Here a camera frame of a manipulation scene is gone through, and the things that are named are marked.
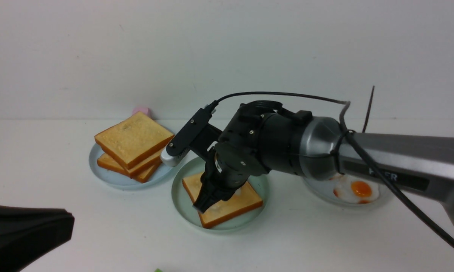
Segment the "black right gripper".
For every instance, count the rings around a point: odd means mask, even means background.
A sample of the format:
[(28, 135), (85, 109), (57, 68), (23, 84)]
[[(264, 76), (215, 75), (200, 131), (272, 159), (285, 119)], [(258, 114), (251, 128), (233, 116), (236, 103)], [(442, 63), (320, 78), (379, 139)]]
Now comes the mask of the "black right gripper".
[(214, 162), (206, 163), (193, 207), (204, 214), (249, 177), (272, 170), (302, 176), (301, 139), (312, 120), (312, 112), (294, 113), (273, 100), (241, 104), (214, 146)]

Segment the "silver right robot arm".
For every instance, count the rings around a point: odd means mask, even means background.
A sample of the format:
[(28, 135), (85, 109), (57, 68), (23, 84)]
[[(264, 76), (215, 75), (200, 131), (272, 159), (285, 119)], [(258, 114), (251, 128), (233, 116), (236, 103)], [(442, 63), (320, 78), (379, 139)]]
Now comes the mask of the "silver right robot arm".
[(356, 133), (343, 105), (336, 121), (273, 100), (241, 104), (208, 153), (194, 207), (205, 212), (271, 170), (317, 182), (341, 174), (384, 184), (454, 247), (454, 138)]

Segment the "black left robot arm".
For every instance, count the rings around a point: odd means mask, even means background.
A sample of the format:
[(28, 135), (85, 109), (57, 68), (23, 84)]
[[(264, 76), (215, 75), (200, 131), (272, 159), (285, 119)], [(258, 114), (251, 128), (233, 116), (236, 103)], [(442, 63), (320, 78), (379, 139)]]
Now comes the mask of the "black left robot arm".
[(0, 272), (213, 272), (217, 240), (173, 215), (164, 188), (0, 185)]

